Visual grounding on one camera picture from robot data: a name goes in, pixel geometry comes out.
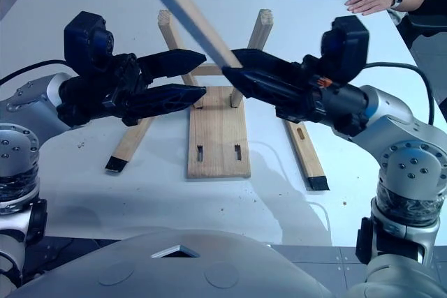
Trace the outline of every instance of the wooden stool leg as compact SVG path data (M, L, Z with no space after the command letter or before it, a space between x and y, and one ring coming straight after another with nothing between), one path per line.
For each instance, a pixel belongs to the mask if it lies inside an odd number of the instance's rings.
M262 50L267 42L272 27L272 11L260 10L247 48ZM231 93L231 107L239 107L242 98L242 94L236 88L233 88L233 92Z
M169 50L184 49L182 39L180 38L179 32L174 24L173 15L169 10L160 10L159 28ZM185 85L193 85L198 87L197 80L191 73L183 75L182 79ZM203 97L196 101L193 105L195 108L201 108L203 106Z

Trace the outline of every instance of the white table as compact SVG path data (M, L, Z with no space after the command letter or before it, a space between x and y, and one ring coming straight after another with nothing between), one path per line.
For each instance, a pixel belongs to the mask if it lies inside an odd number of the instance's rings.
M195 1L231 48L247 45L260 8L272 9L274 27L265 50L289 61L318 56L321 34L333 18L346 15L345 0ZM63 29L81 10L104 16L115 35L115 53L166 50L156 26L161 8L158 0L19 0L1 23L0 77L37 61L63 58ZM414 64L386 13L360 19L372 35L368 61ZM185 30L180 33L189 49L201 51ZM17 78L0 88L0 99L27 80L59 70L65 68L49 66ZM199 82L227 83L222 77ZM427 120L427 98L416 74L370 69L353 83L390 92ZM275 244L354 246L375 194L379 167L374 159L329 128L308 123L330 191L307 192L274 108L249 99L246 116L250 179L185 178L187 111L157 118L119 176L103 169L125 131L119 120L98 120L51 139L40 161L41 196L49 202L47 234L121 239L148 230L203 228ZM438 109L435 124L447 131ZM442 218L447 218L445 211ZM447 226L441 227L437 244L447 244Z

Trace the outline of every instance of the black chair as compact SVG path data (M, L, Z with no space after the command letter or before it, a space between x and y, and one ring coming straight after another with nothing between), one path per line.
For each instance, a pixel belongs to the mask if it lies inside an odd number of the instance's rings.
M410 12L397 26L406 46L411 49L420 35L433 36L447 32L446 0L424 0L422 6Z

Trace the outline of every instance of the black cable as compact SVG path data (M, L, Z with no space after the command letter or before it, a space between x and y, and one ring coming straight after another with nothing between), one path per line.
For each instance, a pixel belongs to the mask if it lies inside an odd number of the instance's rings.
M5 84L6 82L12 80L13 78L16 78L18 75L21 75L27 71L31 71L37 68L40 68L42 66L49 66L50 64L63 64L65 66L68 66L70 68L70 66L68 65L68 63L66 61L63 61L61 59L51 59L49 61L43 61L43 62L39 62L36 64L32 64L30 66L27 66L25 68L19 69L13 73L11 73L10 75L7 75L3 78L0 79L0 86Z
M374 62L367 64L364 69L374 68L374 67L386 67L386 68L403 68L412 70L420 75L422 80L424 81L425 88L427 89L427 97L428 97L428 124L433 126L434 121L434 98L433 98L433 90L430 81L428 80L426 74L419 69L417 66L412 66L411 64L404 63L392 63L392 62Z

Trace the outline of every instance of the wooden stick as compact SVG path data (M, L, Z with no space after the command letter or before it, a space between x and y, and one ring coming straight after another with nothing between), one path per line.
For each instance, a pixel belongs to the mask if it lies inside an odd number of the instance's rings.
M175 28L173 15L169 10L160 10L159 12L159 28L161 35L165 39L166 45L170 50L173 49L184 49L182 39L180 38L178 30ZM198 87L197 80L193 77L191 73L187 73L182 76L183 83L185 85L193 85ZM195 108L201 108L203 106L203 97L197 100L193 106Z
M141 119L137 126L129 127L111 155L105 168L113 172L121 172L132 159L147 129L155 117Z
M191 71L193 76L222 76L222 70L216 64L202 64Z
M161 0L183 24L206 53L223 68L241 68L242 64L227 47L192 0Z
M329 190L328 180L324 175L306 126L302 122L294 124L290 121L286 121L286 125L311 191Z
M259 49L264 48L267 42L270 31L273 27L273 14L271 10L260 10L258 18L253 28L253 33L251 33L251 38L249 41L249 49ZM231 93L231 107L239 106L242 100L242 94L236 89L233 89Z

